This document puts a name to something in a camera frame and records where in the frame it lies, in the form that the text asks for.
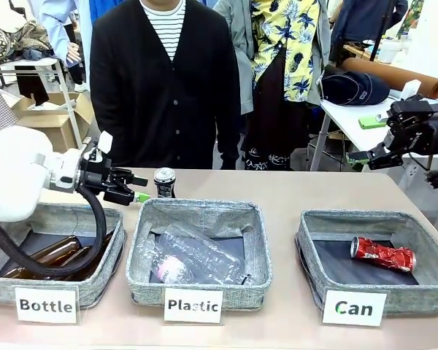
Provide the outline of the person in black cardigan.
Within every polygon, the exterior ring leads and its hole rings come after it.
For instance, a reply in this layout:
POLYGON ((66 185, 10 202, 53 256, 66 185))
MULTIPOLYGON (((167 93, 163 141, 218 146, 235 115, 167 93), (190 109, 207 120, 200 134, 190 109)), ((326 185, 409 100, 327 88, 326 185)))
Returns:
POLYGON ((239 69, 226 19, 197 0, 125 0, 93 25, 91 102, 115 166, 225 170, 239 157, 239 69))

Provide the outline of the grey fabric basket bottle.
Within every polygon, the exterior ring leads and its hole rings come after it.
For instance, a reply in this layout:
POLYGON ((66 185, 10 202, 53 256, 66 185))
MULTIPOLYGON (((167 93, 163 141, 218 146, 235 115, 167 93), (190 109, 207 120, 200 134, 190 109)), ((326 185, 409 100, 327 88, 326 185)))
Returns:
MULTIPOLYGON (((101 300, 123 255, 126 232, 123 213, 104 210, 107 232, 112 235, 93 273, 82 281, 6 279, 1 275, 16 266, 0 249, 0 304, 15 305, 15 288, 78 289, 81 308, 92 308, 101 300)), ((68 236, 75 236, 83 246, 95 239, 96 223, 88 205, 40 203, 30 218, 21 222, 3 222, 1 226, 26 253, 33 254, 68 236)))

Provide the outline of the pile of patterned clothes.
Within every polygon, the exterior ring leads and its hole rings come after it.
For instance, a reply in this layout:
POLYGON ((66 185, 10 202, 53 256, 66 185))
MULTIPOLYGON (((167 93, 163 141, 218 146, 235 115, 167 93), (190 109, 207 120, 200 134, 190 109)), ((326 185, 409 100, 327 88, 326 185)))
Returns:
POLYGON ((28 21, 14 32, 0 28, 0 63, 24 57, 37 61, 53 55, 46 29, 35 20, 28 21))

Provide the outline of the crushed red can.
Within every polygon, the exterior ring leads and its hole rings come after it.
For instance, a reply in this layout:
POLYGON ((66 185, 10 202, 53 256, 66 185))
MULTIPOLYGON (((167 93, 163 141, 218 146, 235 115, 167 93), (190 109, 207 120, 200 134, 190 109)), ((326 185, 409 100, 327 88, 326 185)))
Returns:
POLYGON ((354 237, 351 241, 350 256, 405 273, 412 273, 417 265, 415 253, 411 249, 383 246, 362 237, 354 237))

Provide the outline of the white Plastic label card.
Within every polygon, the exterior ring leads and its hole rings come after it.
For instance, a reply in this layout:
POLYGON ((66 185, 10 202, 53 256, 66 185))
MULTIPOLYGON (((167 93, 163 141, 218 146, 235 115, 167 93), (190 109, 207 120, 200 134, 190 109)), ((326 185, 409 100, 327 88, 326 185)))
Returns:
POLYGON ((167 288, 164 295, 164 321, 220 324, 222 305, 222 291, 167 288))

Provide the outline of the navy baseball cap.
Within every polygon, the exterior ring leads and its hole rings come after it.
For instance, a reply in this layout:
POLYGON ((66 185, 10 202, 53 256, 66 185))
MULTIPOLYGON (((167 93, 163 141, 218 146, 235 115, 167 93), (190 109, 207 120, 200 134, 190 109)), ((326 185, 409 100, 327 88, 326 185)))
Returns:
POLYGON ((386 82, 372 74, 345 71, 322 78, 323 98, 338 106, 372 106, 390 93, 386 82))

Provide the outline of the person in yellow floral shirt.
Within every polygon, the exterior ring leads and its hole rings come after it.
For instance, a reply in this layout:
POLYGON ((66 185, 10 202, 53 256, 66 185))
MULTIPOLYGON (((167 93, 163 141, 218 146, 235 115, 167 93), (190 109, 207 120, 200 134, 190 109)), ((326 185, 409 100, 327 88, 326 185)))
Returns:
POLYGON ((289 171, 310 141, 329 62, 326 0, 218 0, 239 68, 245 169, 289 171))

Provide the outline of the white bucket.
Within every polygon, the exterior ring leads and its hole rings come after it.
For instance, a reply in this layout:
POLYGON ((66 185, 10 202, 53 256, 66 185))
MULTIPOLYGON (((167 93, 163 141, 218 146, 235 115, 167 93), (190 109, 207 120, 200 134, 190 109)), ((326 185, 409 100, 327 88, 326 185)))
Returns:
POLYGON ((382 39, 377 60, 380 63, 392 63, 397 53, 402 50, 402 47, 403 45, 399 40, 382 39))

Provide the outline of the plastic bottle with pink label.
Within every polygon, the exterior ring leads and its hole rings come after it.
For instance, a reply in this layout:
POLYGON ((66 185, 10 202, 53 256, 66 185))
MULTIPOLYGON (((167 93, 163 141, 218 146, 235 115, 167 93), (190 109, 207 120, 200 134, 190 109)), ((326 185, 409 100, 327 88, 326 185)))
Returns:
POLYGON ((143 239, 136 245, 137 263, 146 263, 150 272, 164 284, 200 284, 205 276, 198 266, 181 252, 179 248, 169 244, 164 237, 143 239))

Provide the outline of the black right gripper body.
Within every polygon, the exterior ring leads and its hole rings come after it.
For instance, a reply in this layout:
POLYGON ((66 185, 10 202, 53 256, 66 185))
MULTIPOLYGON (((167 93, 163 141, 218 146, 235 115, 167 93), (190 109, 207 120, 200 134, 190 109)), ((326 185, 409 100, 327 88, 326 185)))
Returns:
POLYGON ((396 101, 387 115, 386 149, 402 154, 438 155, 438 104, 396 101))

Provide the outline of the grey fabric basket can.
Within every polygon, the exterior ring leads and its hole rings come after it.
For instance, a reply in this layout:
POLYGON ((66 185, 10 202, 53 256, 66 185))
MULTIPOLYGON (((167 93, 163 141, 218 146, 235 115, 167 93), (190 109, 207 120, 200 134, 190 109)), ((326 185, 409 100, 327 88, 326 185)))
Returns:
POLYGON ((296 248, 315 305, 324 308, 329 290, 386 295, 385 314, 438 314, 438 243, 411 214, 398 211, 312 209, 301 213, 296 248), (356 257, 368 239, 414 254, 411 268, 389 268, 356 257))

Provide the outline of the white background table frame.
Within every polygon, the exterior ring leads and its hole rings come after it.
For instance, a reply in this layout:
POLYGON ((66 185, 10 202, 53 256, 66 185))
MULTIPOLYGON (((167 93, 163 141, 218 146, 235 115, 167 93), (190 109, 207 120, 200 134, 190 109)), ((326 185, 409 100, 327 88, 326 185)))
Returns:
POLYGON ((1 87, 6 86, 4 77, 5 76, 25 76, 35 74, 41 77, 43 85, 47 87, 47 82, 44 79, 46 76, 57 76, 59 84, 61 87, 61 92, 64 95, 65 106, 67 108, 70 123, 72 126, 72 131, 74 138, 78 147, 82 146, 82 140, 80 136, 80 131, 77 125, 77 120, 74 115, 74 108, 71 103, 69 96, 68 87, 66 86, 66 81, 63 76, 63 71, 61 69, 59 60, 57 58, 41 58, 38 61, 30 61, 26 59, 18 59, 16 61, 9 61, 0 64, 0 82, 1 87))

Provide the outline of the open cardboard box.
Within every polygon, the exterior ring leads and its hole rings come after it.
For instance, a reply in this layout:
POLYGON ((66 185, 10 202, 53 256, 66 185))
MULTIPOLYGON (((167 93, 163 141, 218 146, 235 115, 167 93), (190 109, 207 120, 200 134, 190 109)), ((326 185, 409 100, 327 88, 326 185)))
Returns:
MULTIPOLYGON (((46 134, 56 152, 78 148, 63 93, 50 93, 49 101, 35 109, 32 99, 22 97, 11 106, 19 126, 46 134)), ((81 141, 84 141, 95 117, 91 101, 82 93, 69 93, 81 141)))

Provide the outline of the white Can label card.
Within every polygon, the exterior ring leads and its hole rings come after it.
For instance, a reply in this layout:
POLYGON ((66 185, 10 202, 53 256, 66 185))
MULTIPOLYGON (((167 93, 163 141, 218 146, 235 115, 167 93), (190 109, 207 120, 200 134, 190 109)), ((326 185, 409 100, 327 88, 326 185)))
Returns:
POLYGON ((329 289, 323 304, 323 324, 379 327, 385 314, 387 293, 329 289))

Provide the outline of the black drink can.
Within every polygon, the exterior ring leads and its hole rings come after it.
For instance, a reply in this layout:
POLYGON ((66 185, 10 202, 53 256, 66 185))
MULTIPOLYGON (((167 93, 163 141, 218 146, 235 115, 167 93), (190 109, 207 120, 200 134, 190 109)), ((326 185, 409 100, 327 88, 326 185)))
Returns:
POLYGON ((172 168, 156 169, 153 181, 157 188, 159 198, 175 198, 174 185, 176 182, 176 173, 172 168))

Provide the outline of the clear crushed plastic bottle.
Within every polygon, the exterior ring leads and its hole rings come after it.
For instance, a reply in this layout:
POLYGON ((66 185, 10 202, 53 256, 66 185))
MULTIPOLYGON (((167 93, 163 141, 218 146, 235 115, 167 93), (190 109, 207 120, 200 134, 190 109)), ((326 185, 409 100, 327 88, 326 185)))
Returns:
POLYGON ((161 234, 159 243, 191 270, 196 283, 245 285, 251 282, 241 257, 193 226, 172 223, 161 234))

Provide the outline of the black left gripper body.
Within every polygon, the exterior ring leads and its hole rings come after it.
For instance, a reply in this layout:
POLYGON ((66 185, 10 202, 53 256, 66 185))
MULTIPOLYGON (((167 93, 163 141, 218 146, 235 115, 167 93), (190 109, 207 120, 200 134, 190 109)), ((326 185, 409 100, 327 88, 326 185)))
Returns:
POLYGON ((106 190, 128 190, 127 184, 111 180, 112 160, 96 147, 86 152, 80 160, 80 178, 78 185, 84 186, 94 195, 106 190))

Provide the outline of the white power socket box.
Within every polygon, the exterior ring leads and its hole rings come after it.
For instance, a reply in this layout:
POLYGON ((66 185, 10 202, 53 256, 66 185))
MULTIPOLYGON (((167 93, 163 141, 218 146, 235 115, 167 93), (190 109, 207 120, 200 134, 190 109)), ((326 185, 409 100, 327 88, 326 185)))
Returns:
POLYGON ((425 169, 411 160, 406 169, 405 190, 412 189, 425 182, 425 169))

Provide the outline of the grey fabric basket plastic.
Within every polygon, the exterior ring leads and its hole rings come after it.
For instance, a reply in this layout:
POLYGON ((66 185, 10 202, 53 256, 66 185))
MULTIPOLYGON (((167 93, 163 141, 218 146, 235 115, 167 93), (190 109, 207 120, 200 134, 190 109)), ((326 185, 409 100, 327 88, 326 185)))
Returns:
POLYGON ((199 231, 216 244, 244 260, 243 285, 195 284, 194 289, 223 292, 223 309, 258 310, 272 281, 269 240, 261 210, 254 203, 241 201, 155 198, 139 211, 126 263, 131 299, 142 306, 162 306, 167 284, 151 269, 151 258, 140 254, 143 242, 158 242, 170 224, 183 224, 199 231))

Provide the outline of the brown glass bottle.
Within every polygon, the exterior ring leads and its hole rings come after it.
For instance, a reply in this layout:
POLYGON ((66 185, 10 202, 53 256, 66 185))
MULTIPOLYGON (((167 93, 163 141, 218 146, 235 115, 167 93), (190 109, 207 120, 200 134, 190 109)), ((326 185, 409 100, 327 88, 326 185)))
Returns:
POLYGON ((63 267, 86 256, 92 246, 83 246, 76 236, 69 236, 31 255, 41 264, 63 267))
POLYGON ((66 279, 65 276, 38 276, 23 267, 13 268, 12 270, 7 271, 6 273, 0 275, 0 277, 6 279, 30 279, 30 280, 51 280, 51 281, 66 279))

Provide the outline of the white Bottle label card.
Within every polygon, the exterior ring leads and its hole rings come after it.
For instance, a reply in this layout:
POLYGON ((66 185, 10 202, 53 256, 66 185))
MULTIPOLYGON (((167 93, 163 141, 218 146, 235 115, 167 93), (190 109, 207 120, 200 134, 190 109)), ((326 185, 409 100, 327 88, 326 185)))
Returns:
POLYGON ((15 305, 20 322, 77 324, 77 290, 15 288, 15 305))

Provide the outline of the brown rolled sheet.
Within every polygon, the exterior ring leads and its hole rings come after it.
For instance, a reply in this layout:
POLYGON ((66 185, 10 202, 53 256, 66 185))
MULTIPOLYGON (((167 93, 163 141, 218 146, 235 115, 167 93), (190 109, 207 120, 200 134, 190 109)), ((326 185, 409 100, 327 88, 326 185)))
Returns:
POLYGON ((435 77, 360 58, 347 58, 340 67, 345 71, 357 71, 379 77, 391 89, 399 91, 403 90, 407 82, 416 79, 420 81, 420 94, 430 99, 438 99, 438 78, 435 77))

